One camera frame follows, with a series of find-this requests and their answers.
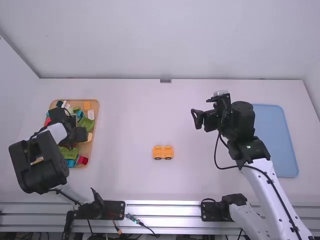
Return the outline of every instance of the green toy block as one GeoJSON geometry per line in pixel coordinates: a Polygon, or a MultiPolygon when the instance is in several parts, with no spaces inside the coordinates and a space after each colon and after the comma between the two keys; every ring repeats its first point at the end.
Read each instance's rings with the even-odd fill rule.
{"type": "Polygon", "coordinates": [[[78,127],[84,127],[86,131],[89,133],[95,126],[95,120],[90,120],[87,117],[81,118],[81,120],[77,124],[78,127]]]}
{"type": "Polygon", "coordinates": [[[73,108],[73,112],[74,113],[77,113],[78,111],[80,111],[81,110],[81,108],[79,107],[79,106],[75,106],[74,108],[73,108]]]}
{"type": "Polygon", "coordinates": [[[76,160],[78,156],[79,149],[74,147],[72,150],[69,150],[68,148],[64,146],[59,147],[60,152],[62,153],[64,159],[71,159],[71,160],[76,160]]]}

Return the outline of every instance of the cable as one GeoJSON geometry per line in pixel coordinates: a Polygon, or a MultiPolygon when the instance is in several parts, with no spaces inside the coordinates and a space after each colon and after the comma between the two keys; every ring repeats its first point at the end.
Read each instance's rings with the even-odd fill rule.
{"type": "Polygon", "coordinates": [[[216,159],[216,155],[217,155],[217,147],[218,147],[218,142],[219,142],[219,138],[221,137],[221,133],[218,133],[218,137],[216,138],[216,142],[215,142],[215,147],[214,147],[214,155],[213,155],[213,160],[214,160],[214,164],[216,166],[217,169],[219,170],[226,170],[226,169],[235,169],[238,168],[238,166],[227,166],[227,167],[219,167],[217,164],[217,159],[216,159]]]}
{"type": "MultiPolygon", "coordinates": [[[[65,198],[69,199],[70,201],[74,202],[75,204],[79,205],[79,206],[82,206],[82,204],[77,201],[77,200],[74,200],[72,197],[66,195],[64,192],[62,192],[60,189],[50,189],[48,192],[56,192],[56,194],[61,194],[62,196],[64,196],[65,198]]],[[[92,231],[92,227],[91,227],[91,224],[90,224],[90,221],[89,219],[86,220],[88,222],[88,225],[89,225],[89,228],[90,228],[90,233],[91,235],[94,234],[94,232],[92,231]]]]}
{"type": "Polygon", "coordinates": [[[220,139],[220,141],[223,143],[223,145],[224,145],[227,149],[229,149],[229,147],[228,147],[228,145],[226,144],[226,142],[222,139],[221,134],[220,134],[220,136],[219,136],[219,139],[220,139]]]}
{"type": "Polygon", "coordinates": [[[213,198],[209,198],[209,197],[208,197],[208,198],[203,199],[203,200],[201,201],[201,203],[200,203],[200,207],[201,207],[201,209],[203,209],[204,212],[206,212],[207,214],[212,214],[212,212],[206,210],[206,208],[203,206],[204,201],[212,201],[212,202],[214,202],[214,203],[216,203],[217,201],[214,200],[213,198]]]}
{"type": "Polygon", "coordinates": [[[238,236],[238,238],[237,238],[236,240],[239,240],[239,239],[240,239],[242,232],[243,232],[243,229],[241,228],[241,230],[240,230],[240,232],[239,232],[239,236],[238,236]]]}
{"type": "Polygon", "coordinates": [[[71,117],[71,114],[70,114],[70,112],[68,111],[68,109],[66,109],[65,107],[63,107],[63,109],[64,109],[65,111],[67,111],[68,114],[69,114],[69,116],[71,117]]]}
{"type": "MultiPolygon", "coordinates": [[[[235,166],[228,166],[228,167],[219,167],[219,166],[218,166],[218,164],[217,164],[217,159],[216,159],[216,154],[217,154],[217,147],[218,147],[218,141],[219,141],[219,139],[221,139],[221,133],[220,133],[220,132],[218,133],[218,137],[217,137],[217,139],[216,139],[215,147],[214,147],[214,156],[213,156],[213,159],[214,159],[214,164],[215,164],[215,166],[216,166],[219,170],[226,170],[226,169],[238,168],[238,166],[236,166],[236,165],[235,165],[235,166]]],[[[279,199],[279,201],[280,201],[280,203],[281,203],[281,205],[282,205],[282,207],[283,207],[283,209],[284,209],[287,217],[289,218],[289,222],[291,223],[294,232],[296,233],[298,239],[299,239],[299,240],[302,240],[301,235],[300,235],[299,230],[298,230],[298,227],[296,226],[294,220],[292,219],[292,217],[291,217],[291,215],[290,215],[290,213],[289,213],[289,211],[288,211],[288,209],[287,209],[287,207],[286,207],[283,199],[281,198],[281,196],[280,196],[280,194],[279,194],[279,192],[278,192],[278,190],[277,190],[274,182],[273,182],[272,179],[268,176],[268,174],[266,174],[264,171],[260,170],[260,169],[257,168],[257,167],[254,167],[254,166],[244,165],[244,166],[242,166],[242,167],[243,167],[243,168],[248,168],[248,169],[254,169],[254,170],[260,172],[261,174],[263,174],[263,175],[268,179],[268,183],[271,184],[271,186],[272,186],[275,194],[277,195],[277,197],[278,197],[278,199],[279,199]]]]}
{"type": "Polygon", "coordinates": [[[152,236],[152,237],[155,237],[156,239],[158,239],[158,238],[160,238],[160,234],[155,234],[155,232],[150,228],[150,227],[148,227],[148,226],[146,226],[146,225],[143,225],[146,229],[149,229],[151,232],[152,232],[152,234],[149,234],[150,236],[152,236]]]}
{"type": "Polygon", "coordinates": [[[139,236],[135,237],[135,238],[119,238],[119,237],[116,237],[116,238],[112,238],[112,237],[108,237],[108,240],[123,240],[123,239],[126,239],[126,240],[137,240],[138,238],[140,238],[142,236],[142,234],[140,234],[139,236]]]}
{"type": "Polygon", "coordinates": [[[201,201],[201,203],[203,203],[204,201],[212,201],[212,202],[217,202],[216,200],[214,200],[213,198],[205,198],[205,199],[203,199],[202,201],[201,201]]]}
{"type": "Polygon", "coordinates": [[[63,191],[61,191],[60,189],[50,189],[48,190],[48,192],[56,192],[56,194],[61,194],[62,196],[64,196],[65,198],[69,199],[70,201],[74,202],[75,204],[81,206],[82,204],[77,201],[74,200],[73,198],[71,198],[70,196],[66,195],[63,191]]]}

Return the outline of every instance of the orange toy car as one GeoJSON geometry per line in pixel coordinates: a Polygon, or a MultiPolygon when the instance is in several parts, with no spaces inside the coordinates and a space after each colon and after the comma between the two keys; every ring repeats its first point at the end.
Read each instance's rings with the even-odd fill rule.
{"type": "Polygon", "coordinates": [[[164,146],[163,149],[163,158],[170,160],[174,157],[174,149],[172,146],[164,146]]]}
{"type": "Polygon", "coordinates": [[[164,156],[164,147],[160,145],[154,146],[152,150],[152,158],[154,158],[155,160],[160,160],[163,158],[163,156],[164,156]]]}

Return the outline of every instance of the white table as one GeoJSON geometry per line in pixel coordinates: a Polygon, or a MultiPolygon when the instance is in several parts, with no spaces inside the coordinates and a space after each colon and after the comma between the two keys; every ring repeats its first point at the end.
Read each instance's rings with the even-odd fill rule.
{"type": "MultiPolygon", "coordinates": [[[[217,133],[205,133],[194,127],[190,109],[211,109],[212,105],[205,101],[221,89],[229,90],[233,102],[283,108],[299,176],[281,178],[280,182],[300,217],[307,218],[307,227],[320,235],[320,123],[300,80],[173,79],[172,83],[160,83],[159,79],[43,79],[30,101],[17,141],[28,138],[42,126],[52,100],[97,99],[100,110],[90,164],[85,169],[70,171],[68,183],[73,189],[87,197],[92,187],[104,199],[126,200],[129,204],[126,212],[141,215],[145,224],[158,233],[236,235],[239,228],[235,223],[204,223],[199,218],[198,203],[208,197],[220,200],[223,195],[242,193],[258,207],[249,183],[240,172],[215,168],[217,133]],[[157,144],[172,145],[174,159],[153,160],[152,147],[157,144]]],[[[218,146],[217,160],[221,166],[235,164],[222,144],[218,146]]],[[[26,228],[62,231],[65,213],[71,207],[68,203],[52,194],[24,194],[10,160],[0,173],[1,192],[5,192],[0,201],[7,202],[0,209],[18,214],[3,216],[0,231],[26,228]],[[19,203],[19,208],[11,202],[19,203]],[[24,216],[26,212],[34,215],[24,216]]],[[[111,222],[92,222],[94,232],[114,232],[111,222]]],[[[89,231],[85,221],[74,224],[75,231],[89,231]]],[[[119,222],[119,226],[126,226],[123,232],[142,232],[126,220],[119,222]]]]}

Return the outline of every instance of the wooden tray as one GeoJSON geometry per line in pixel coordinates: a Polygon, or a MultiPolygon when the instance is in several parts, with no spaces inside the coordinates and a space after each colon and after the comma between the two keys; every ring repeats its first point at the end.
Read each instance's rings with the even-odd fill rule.
{"type": "MultiPolygon", "coordinates": [[[[90,131],[92,133],[92,140],[90,142],[80,142],[77,143],[76,148],[79,149],[79,155],[84,156],[88,158],[87,165],[84,164],[76,164],[74,167],[70,167],[69,169],[83,169],[90,163],[90,155],[91,155],[91,149],[93,145],[93,141],[95,138],[95,130],[97,125],[97,119],[98,119],[98,111],[99,111],[99,102],[95,99],[61,99],[61,101],[66,100],[68,104],[70,104],[71,108],[80,107],[81,110],[84,112],[84,116],[88,117],[87,111],[84,109],[84,102],[90,102],[90,109],[93,109],[94,111],[94,128],[90,131]]],[[[54,100],[49,107],[50,109],[56,108],[58,100],[54,100]]]]}

